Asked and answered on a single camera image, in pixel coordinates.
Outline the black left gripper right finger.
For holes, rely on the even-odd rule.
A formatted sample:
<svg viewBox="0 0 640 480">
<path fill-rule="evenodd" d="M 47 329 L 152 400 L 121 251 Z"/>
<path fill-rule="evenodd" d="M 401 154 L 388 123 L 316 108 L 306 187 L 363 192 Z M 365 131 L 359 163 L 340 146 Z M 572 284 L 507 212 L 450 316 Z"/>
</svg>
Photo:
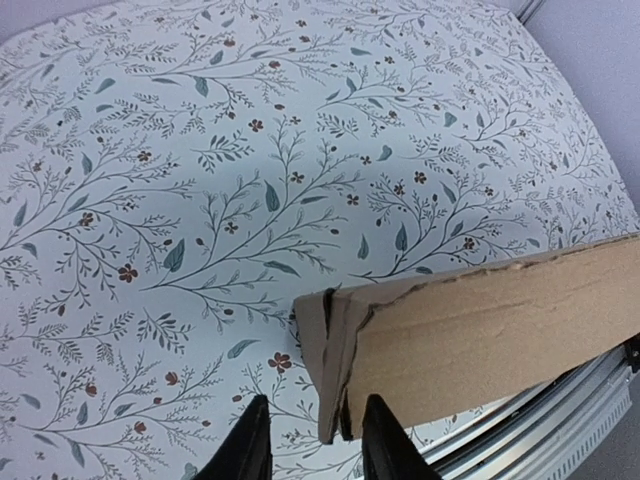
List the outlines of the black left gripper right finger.
<svg viewBox="0 0 640 480">
<path fill-rule="evenodd" d="M 364 479 L 442 480 L 380 395 L 368 397 L 362 427 Z"/>
</svg>

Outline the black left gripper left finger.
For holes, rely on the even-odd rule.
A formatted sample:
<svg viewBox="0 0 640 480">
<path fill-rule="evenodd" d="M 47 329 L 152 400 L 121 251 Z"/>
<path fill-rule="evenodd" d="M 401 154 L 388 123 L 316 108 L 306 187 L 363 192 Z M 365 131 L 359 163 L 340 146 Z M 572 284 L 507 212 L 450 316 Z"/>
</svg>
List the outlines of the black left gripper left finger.
<svg viewBox="0 0 640 480">
<path fill-rule="evenodd" d="M 272 474 L 269 404 L 256 395 L 195 480 L 268 480 Z"/>
</svg>

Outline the brown cardboard box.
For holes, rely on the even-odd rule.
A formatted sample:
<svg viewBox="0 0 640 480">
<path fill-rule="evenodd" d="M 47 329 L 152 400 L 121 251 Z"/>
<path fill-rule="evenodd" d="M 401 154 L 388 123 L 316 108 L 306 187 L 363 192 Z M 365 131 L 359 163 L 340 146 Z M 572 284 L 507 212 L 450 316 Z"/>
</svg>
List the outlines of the brown cardboard box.
<svg viewBox="0 0 640 480">
<path fill-rule="evenodd" d="M 418 426 L 518 394 L 639 331 L 635 235 L 297 298 L 317 436 L 361 436 L 380 395 Z"/>
</svg>

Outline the floral patterned table mat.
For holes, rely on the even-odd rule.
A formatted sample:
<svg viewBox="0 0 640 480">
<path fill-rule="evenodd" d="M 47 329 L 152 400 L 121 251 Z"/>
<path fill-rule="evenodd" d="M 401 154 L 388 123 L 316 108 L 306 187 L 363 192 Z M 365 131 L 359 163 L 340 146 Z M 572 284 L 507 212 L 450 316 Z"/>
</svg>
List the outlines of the floral patterned table mat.
<svg viewBox="0 0 640 480">
<path fill-rule="evenodd" d="M 124 1 L 1 48 L 1 475 L 190 479 L 259 394 L 317 438 L 296 297 L 628 234 L 568 82 L 482 1 Z"/>
</svg>

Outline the aluminium front rail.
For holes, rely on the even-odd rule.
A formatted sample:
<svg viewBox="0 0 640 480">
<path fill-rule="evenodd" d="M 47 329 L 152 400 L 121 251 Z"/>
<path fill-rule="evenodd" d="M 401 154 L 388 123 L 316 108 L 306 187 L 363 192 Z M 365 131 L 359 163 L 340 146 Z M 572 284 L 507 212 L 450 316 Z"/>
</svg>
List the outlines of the aluminium front rail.
<svg viewBox="0 0 640 480">
<path fill-rule="evenodd" d="M 444 479 L 566 479 L 632 406 L 634 376 L 617 347 L 487 409 L 423 458 Z"/>
</svg>

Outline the aluminium frame post right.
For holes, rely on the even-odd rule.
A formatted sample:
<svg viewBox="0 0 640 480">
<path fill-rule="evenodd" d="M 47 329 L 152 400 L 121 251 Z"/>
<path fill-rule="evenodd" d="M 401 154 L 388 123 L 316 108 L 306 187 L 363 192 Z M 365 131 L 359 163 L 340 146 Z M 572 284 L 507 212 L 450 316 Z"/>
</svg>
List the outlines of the aluminium frame post right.
<svg viewBox="0 0 640 480">
<path fill-rule="evenodd" d="M 514 12 L 517 19 L 526 25 L 546 3 L 545 0 L 521 0 L 515 2 Z"/>
</svg>

